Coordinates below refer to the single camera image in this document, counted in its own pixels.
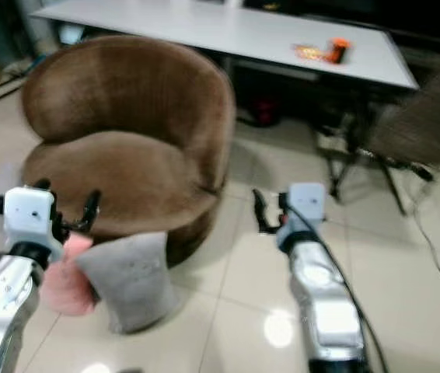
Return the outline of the red object under table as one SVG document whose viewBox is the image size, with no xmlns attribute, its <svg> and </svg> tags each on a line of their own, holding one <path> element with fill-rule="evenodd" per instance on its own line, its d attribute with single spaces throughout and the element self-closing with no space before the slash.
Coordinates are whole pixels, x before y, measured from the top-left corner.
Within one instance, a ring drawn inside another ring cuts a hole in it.
<svg viewBox="0 0 440 373">
<path fill-rule="evenodd" d="M 276 127 L 283 120 L 283 106 L 277 97 L 263 96 L 252 99 L 248 106 L 252 127 Z"/>
</svg>

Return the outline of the orange yellow snack packet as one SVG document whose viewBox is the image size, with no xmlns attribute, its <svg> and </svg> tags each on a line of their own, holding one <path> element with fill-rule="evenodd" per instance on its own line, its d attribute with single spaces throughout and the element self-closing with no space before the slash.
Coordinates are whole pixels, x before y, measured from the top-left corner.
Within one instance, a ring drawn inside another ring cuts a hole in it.
<svg viewBox="0 0 440 373">
<path fill-rule="evenodd" d="M 330 63 L 327 51 L 313 45 L 294 45 L 292 52 L 295 56 L 307 61 L 320 61 L 320 63 Z"/>
</svg>

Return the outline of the brown round sofa chair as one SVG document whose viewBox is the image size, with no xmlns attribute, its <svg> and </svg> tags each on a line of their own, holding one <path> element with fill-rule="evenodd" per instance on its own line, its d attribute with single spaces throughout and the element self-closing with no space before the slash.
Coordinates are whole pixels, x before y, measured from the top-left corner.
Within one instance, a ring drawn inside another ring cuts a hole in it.
<svg viewBox="0 0 440 373">
<path fill-rule="evenodd" d="M 227 185 L 235 97 L 202 54 L 167 40 L 117 35 L 50 54 L 20 92 L 39 142 L 25 184 L 46 179 L 66 218 L 95 190 L 99 244 L 167 234 L 166 262 L 191 258 L 210 235 Z"/>
</svg>

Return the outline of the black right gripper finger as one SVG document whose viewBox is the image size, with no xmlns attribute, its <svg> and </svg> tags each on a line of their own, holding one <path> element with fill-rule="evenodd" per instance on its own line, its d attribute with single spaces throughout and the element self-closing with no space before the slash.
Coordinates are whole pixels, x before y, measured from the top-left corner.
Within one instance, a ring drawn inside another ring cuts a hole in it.
<svg viewBox="0 0 440 373">
<path fill-rule="evenodd" d="M 272 235 L 276 233 L 276 226 L 267 220 L 267 202 L 260 190 L 253 190 L 254 217 L 260 234 Z"/>
</svg>

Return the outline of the pink fluffy pillow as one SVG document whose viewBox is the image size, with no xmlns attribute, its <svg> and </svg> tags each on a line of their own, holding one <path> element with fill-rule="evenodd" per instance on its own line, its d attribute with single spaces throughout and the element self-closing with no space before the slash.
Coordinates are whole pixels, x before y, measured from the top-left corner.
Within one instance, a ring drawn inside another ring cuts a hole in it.
<svg viewBox="0 0 440 373">
<path fill-rule="evenodd" d="M 41 302 L 52 312 L 82 316 L 93 312 L 96 299 L 89 278 L 75 263 L 75 258 L 88 251 L 93 240 L 72 232 L 64 242 L 64 255 L 53 260 L 45 270 L 41 284 Z"/>
</svg>

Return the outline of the grey square pillow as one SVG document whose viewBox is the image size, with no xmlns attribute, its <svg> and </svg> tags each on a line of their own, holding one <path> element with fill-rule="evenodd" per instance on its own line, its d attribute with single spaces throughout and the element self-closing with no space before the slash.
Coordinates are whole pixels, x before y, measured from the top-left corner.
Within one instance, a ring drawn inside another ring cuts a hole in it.
<svg viewBox="0 0 440 373">
<path fill-rule="evenodd" d="M 166 262 L 166 232 L 129 235 L 75 258 L 107 308 L 109 330 L 139 333 L 180 305 Z"/>
</svg>

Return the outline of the grey brown fabric chair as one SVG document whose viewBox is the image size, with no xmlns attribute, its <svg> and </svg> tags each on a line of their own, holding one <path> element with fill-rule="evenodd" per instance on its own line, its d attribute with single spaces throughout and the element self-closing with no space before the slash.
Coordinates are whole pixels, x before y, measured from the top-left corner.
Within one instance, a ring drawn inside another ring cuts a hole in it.
<svg viewBox="0 0 440 373">
<path fill-rule="evenodd" d="M 440 68 L 373 128 L 365 149 L 402 162 L 440 165 Z"/>
</svg>

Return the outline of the orange small bottle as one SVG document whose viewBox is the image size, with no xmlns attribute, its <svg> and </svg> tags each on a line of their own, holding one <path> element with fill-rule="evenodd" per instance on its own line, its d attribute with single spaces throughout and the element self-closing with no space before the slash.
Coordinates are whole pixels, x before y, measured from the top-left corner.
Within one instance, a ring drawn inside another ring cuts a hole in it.
<svg viewBox="0 0 440 373">
<path fill-rule="evenodd" d="M 351 41 L 335 37 L 330 40 L 329 45 L 329 50 L 324 54 L 323 60 L 331 64 L 343 64 L 351 49 Z"/>
</svg>

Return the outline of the white long table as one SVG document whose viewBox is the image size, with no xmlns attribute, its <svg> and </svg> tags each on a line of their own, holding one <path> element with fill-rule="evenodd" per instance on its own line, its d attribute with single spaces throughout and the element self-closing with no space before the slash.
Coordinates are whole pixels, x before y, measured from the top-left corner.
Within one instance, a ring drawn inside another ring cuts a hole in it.
<svg viewBox="0 0 440 373">
<path fill-rule="evenodd" d="M 199 0 L 63 0 L 32 15 L 394 88 L 419 88 L 398 47 L 379 30 Z M 304 59 L 295 52 L 298 45 L 327 47 L 335 38 L 349 42 L 344 63 Z"/>
</svg>

